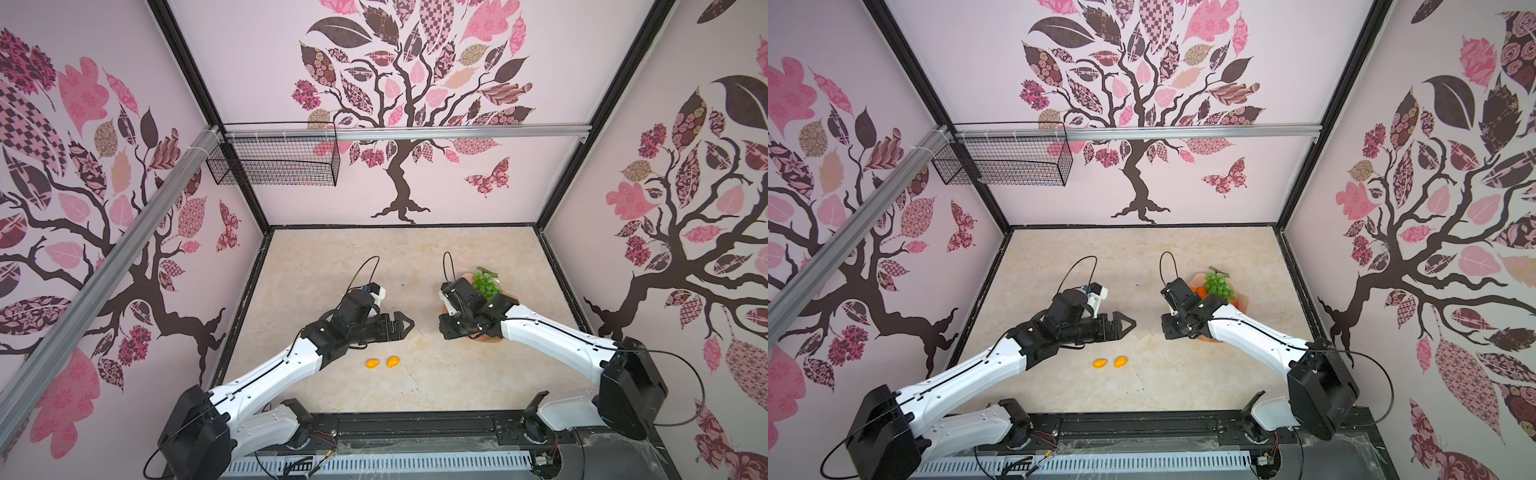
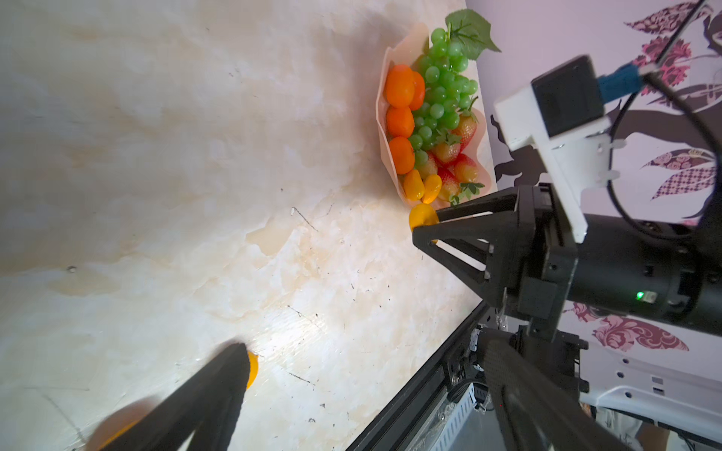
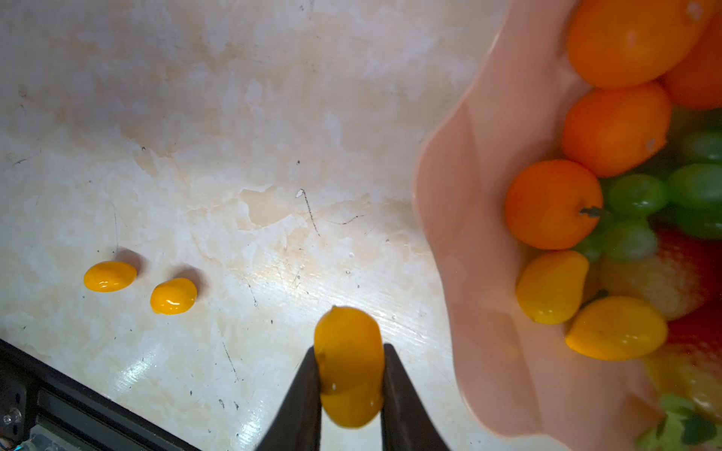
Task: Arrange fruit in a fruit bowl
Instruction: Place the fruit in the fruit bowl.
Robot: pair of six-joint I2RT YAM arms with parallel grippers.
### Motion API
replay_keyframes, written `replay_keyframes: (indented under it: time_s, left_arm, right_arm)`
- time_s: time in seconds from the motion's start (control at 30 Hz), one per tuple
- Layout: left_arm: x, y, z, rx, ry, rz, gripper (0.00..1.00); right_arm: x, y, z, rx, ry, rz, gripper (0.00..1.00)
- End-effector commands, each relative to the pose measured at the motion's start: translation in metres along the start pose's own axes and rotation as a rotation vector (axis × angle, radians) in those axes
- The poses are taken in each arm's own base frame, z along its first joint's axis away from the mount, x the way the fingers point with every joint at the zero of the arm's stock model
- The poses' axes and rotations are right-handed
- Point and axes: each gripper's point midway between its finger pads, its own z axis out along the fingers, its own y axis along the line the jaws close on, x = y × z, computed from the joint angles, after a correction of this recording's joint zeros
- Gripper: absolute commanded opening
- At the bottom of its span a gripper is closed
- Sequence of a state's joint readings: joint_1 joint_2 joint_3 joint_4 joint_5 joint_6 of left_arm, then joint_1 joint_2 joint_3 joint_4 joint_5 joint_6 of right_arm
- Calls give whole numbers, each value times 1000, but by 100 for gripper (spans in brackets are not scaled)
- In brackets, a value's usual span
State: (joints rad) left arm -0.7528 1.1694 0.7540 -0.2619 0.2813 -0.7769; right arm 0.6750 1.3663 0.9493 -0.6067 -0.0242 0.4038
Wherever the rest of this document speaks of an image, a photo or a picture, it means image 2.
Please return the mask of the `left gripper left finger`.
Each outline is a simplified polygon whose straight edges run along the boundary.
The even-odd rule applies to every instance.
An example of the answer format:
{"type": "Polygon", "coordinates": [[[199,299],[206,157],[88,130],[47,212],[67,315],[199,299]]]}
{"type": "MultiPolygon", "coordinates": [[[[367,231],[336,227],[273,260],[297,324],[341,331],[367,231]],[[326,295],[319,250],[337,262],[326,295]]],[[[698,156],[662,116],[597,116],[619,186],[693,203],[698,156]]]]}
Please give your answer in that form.
{"type": "Polygon", "coordinates": [[[227,450],[251,376],[250,353],[233,342],[103,450],[227,450]]]}

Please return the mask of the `pink petal-shaped fruit bowl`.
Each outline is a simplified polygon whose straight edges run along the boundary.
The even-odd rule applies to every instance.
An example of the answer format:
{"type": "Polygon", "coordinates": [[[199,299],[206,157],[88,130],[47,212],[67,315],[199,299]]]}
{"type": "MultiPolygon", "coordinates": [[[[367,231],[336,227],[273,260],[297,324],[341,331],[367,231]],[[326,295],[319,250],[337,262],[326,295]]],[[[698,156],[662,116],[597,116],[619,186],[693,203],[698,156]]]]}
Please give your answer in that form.
{"type": "MultiPolygon", "coordinates": [[[[398,198],[408,209],[411,209],[419,203],[412,202],[406,197],[400,176],[396,172],[391,149],[389,148],[388,143],[390,142],[391,136],[387,133],[387,121],[385,118],[387,117],[387,109],[390,104],[385,98],[385,82],[387,82],[389,70],[393,67],[397,65],[411,67],[416,62],[423,51],[430,47],[430,36],[430,28],[426,24],[417,23],[411,26],[406,36],[395,46],[385,49],[375,99],[375,117],[380,142],[380,158],[394,184],[398,198]]],[[[473,198],[476,198],[485,197],[485,195],[496,192],[498,190],[498,183],[494,175],[494,162],[481,96],[479,96],[479,99],[473,105],[472,111],[479,120],[479,128],[471,139],[470,144],[464,150],[464,154],[468,155],[479,166],[478,182],[483,184],[483,188],[479,189],[477,195],[472,195],[473,198]]]]}

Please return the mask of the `orange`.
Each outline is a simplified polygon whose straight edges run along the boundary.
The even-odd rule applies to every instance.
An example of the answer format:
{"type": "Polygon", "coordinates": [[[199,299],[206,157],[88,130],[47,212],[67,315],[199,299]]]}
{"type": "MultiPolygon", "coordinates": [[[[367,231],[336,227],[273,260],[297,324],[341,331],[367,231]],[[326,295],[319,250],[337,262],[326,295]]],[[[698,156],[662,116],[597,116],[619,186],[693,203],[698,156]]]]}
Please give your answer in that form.
{"type": "Polygon", "coordinates": [[[416,164],[415,150],[408,138],[397,136],[389,143],[393,165],[398,175],[412,171],[416,164]]]}
{"type": "Polygon", "coordinates": [[[419,109],[421,109],[424,101],[425,101],[425,95],[426,95],[426,82],[424,77],[417,73],[416,71],[412,72],[413,79],[414,79],[414,97],[409,104],[409,108],[412,112],[415,112],[419,109]]]}
{"type": "Polygon", "coordinates": [[[389,106],[385,115],[385,129],[389,136],[409,138],[415,127],[415,119],[408,106],[389,106]]]}
{"type": "Polygon", "coordinates": [[[391,106],[408,107],[415,97],[415,92],[414,72],[409,66],[396,65],[388,71],[384,95],[391,106]]]}

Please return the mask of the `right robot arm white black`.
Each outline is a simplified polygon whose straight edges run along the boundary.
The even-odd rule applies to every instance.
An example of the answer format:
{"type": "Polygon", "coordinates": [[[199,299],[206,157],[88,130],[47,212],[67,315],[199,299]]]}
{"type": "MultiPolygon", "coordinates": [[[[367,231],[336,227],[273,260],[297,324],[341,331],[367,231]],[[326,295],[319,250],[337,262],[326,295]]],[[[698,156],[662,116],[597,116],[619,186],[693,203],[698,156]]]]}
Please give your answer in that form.
{"type": "Polygon", "coordinates": [[[549,184],[506,189],[438,212],[413,233],[483,302],[551,339],[567,302],[721,332],[721,227],[589,215],[582,242],[549,184]]]}

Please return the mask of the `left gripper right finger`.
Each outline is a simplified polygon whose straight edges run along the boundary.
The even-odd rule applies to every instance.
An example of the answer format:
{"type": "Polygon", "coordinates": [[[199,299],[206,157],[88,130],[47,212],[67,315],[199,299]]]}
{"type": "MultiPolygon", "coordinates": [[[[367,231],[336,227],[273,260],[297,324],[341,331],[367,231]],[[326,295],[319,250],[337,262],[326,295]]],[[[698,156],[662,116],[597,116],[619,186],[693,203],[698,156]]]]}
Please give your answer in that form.
{"type": "Polygon", "coordinates": [[[557,333],[553,340],[496,329],[479,333],[479,359],[508,450],[627,450],[583,412],[589,384],[575,373],[588,344],[557,333]]]}

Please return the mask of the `green grape bunch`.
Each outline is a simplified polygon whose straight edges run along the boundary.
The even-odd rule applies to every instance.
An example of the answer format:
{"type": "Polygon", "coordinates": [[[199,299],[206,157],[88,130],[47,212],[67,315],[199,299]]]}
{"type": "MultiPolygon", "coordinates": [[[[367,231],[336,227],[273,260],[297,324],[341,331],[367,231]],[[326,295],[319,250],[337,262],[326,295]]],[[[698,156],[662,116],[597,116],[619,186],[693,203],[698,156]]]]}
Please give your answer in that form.
{"type": "Polygon", "coordinates": [[[431,32],[430,47],[415,62],[426,82],[425,101],[415,113],[412,144],[432,153],[454,130],[464,111],[479,99],[479,81],[468,76],[469,65],[483,53],[499,53],[492,24],[473,9],[458,9],[431,32]]]}

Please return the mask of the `yellow kumquat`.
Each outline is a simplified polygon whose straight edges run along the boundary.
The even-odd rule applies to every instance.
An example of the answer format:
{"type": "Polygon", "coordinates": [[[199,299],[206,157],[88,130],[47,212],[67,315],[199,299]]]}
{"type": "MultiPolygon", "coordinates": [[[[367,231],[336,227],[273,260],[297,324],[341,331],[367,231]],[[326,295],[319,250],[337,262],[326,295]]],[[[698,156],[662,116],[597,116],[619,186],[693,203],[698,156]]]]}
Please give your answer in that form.
{"type": "Polygon", "coordinates": [[[249,389],[253,385],[254,381],[256,381],[259,374],[259,357],[255,353],[252,353],[252,351],[247,353],[247,357],[249,361],[249,374],[246,388],[249,389]]]}
{"type": "Polygon", "coordinates": [[[402,189],[407,200],[410,202],[420,201],[425,194],[425,185],[417,169],[412,169],[404,175],[402,189]]]}
{"type": "Polygon", "coordinates": [[[411,231],[419,227],[435,226],[439,222],[436,210],[429,204],[420,203],[410,210],[409,227],[411,231]]]}
{"type": "Polygon", "coordinates": [[[437,174],[432,174],[424,180],[424,194],[421,201],[430,205],[437,198],[443,186],[442,179],[437,174]]]}

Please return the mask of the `strawberry lone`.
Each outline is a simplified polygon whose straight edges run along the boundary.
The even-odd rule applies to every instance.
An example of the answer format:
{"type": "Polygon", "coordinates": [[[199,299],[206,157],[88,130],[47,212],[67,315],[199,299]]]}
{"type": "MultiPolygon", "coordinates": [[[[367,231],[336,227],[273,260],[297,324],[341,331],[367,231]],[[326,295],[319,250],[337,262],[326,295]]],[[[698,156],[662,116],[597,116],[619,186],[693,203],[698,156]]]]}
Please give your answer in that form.
{"type": "Polygon", "coordinates": [[[438,162],[436,157],[432,153],[427,154],[427,160],[425,163],[417,163],[416,169],[419,171],[419,175],[423,180],[426,178],[438,174],[438,162]]]}

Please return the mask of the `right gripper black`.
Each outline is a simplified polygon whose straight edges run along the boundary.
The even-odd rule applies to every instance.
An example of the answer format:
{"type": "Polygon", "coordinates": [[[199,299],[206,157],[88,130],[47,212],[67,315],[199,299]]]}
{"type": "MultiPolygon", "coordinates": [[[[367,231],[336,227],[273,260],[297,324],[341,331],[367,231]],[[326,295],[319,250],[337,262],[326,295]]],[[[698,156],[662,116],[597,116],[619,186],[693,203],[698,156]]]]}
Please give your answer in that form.
{"type": "Polygon", "coordinates": [[[509,316],[561,316],[576,269],[577,245],[552,184],[508,188],[436,213],[442,223],[416,227],[412,232],[417,249],[489,306],[505,304],[509,316]],[[517,235],[506,282],[508,251],[496,235],[496,221],[489,216],[471,216],[508,210],[517,214],[517,235]]]}

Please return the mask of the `strawberry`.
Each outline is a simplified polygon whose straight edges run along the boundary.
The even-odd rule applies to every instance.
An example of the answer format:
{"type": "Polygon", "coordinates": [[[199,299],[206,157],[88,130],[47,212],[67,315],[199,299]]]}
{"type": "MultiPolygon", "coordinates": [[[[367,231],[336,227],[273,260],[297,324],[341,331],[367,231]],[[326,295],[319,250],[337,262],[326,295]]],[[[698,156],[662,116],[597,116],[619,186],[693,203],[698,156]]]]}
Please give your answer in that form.
{"type": "Polygon", "coordinates": [[[472,110],[464,111],[460,115],[458,126],[451,131],[460,138],[460,150],[464,151],[470,144],[479,127],[479,120],[472,110]]]}
{"type": "Polygon", "coordinates": [[[479,167],[477,163],[464,153],[460,153],[450,164],[450,167],[459,182],[475,183],[478,180],[479,167]]]}
{"type": "Polygon", "coordinates": [[[465,200],[471,200],[485,187],[482,183],[460,182],[460,180],[447,169],[439,169],[437,175],[442,182],[438,197],[451,206],[457,206],[465,200]]]}
{"type": "Polygon", "coordinates": [[[442,166],[453,163],[461,153],[461,137],[459,135],[448,135],[444,140],[440,140],[432,149],[435,159],[442,166]]]}

